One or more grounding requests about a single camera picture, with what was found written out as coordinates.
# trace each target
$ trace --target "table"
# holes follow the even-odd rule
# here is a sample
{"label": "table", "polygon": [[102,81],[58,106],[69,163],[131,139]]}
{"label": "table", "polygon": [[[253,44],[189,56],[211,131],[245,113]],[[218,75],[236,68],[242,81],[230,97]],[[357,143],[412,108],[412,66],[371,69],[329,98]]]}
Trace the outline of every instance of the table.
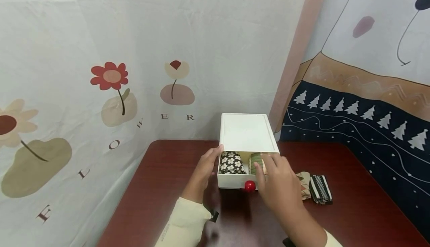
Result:
{"label": "table", "polygon": [[[98,246],[152,247],[198,159],[217,141],[153,142]],[[333,205],[305,201],[314,218],[344,247],[430,246],[347,147],[336,143],[278,142],[295,172],[327,177]],[[258,193],[219,190],[209,182],[204,204],[220,212],[207,222],[199,246],[282,247],[286,238]]]}

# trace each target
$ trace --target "red flower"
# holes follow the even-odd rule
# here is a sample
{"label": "red flower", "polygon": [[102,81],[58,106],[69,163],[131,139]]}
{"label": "red flower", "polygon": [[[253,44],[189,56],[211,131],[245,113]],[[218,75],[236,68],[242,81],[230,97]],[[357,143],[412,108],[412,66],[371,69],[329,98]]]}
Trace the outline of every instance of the red flower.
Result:
{"label": "red flower", "polygon": [[116,67],[115,63],[107,62],[104,67],[94,66],[91,68],[91,72],[96,75],[90,81],[92,85],[100,85],[101,90],[107,90],[110,88],[119,90],[121,85],[128,83],[127,75],[125,71],[125,64],[121,63]]}

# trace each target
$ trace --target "left hand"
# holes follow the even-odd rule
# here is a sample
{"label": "left hand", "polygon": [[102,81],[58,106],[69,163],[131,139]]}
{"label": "left hand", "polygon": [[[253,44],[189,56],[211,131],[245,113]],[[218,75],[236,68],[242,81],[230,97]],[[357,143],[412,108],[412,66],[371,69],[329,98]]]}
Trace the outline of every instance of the left hand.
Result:
{"label": "left hand", "polygon": [[212,171],[215,165],[215,160],[223,151],[224,145],[221,144],[217,148],[210,148],[206,154],[201,156],[181,195],[182,198],[199,204],[203,203],[203,193],[208,186],[209,177],[213,174]]}

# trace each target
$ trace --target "white tree pattern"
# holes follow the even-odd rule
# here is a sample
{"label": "white tree pattern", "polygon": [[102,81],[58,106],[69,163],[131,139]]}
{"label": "white tree pattern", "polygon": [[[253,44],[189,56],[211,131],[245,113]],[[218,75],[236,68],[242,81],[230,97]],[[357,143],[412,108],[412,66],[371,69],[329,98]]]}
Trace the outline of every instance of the white tree pattern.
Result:
{"label": "white tree pattern", "polygon": [[417,136],[412,137],[411,140],[408,140],[408,143],[411,144],[411,148],[418,148],[419,150],[424,151],[423,145],[426,144],[425,140],[427,139],[427,129],[424,129],[423,132],[419,133]]}
{"label": "white tree pattern", "polygon": [[375,111],[375,105],[372,106],[369,110],[367,110],[362,116],[363,119],[373,120],[373,112]]}
{"label": "white tree pattern", "polygon": [[306,100],[306,91],[298,95],[293,101],[295,101],[296,104],[298,103],[305,104],[305,100]]}
{"label": "white tree pattern", "polygon": [[406,123],[407,123],[407,121],[405,121],[402,125],[400,125],[398,128],[396,128],[394,131],[391,131],[391,133],[394,135],[394,139],[403,140],[403,135],[405,134],[405,129],[406,129]]}
{"label": "white tree pattern", "polygon": [[336,106],[336,108],[334,109],[335,112],[339,112],[339,111],[343,111],[343,98],[342,100],[339,102],[339,104]]}
{"label": "white tree pattern", "polygon": [[391,112],[388,113],[388,115],[385,115],[381,118],[377,123],[379,124],[380,128],[386,128],[388,129],[388,125],[390,124],[391,119]]}
{"label": "white tree pattern", "polygon": [[319,100],[320,96],[318,95],[313,101],[308,104],[309,108],[316,108]]}
{"label": "white tree pattern", "polygon": [[322,111],[330,110],[331,97],[328,97],[328,100],[320,107]]}
{"label": "white tree pattern", "polygon": [[357,115],[358,103],[359,103],[359,101],[356,101],[351,106],[349,106],[345,111],[348,112],[349,115],[350,114]]}

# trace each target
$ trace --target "sleeve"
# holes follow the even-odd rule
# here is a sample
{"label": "sleeve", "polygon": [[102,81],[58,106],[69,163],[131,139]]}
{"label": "sleeve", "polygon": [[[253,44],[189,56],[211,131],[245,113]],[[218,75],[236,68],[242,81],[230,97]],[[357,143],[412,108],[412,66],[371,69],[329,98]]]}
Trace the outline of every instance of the sleeve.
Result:
{"label": "sleeve", "polygon": [[155,247],[194,247],[201,239],[203,226],[211,214],[202,205],[179,198]]}
{"label": "sleeve", "polygon": [[327,243],[325,244],[325,247],[342,247],[342,245],[332,236],[330,233],[325,231],[327,233]]}

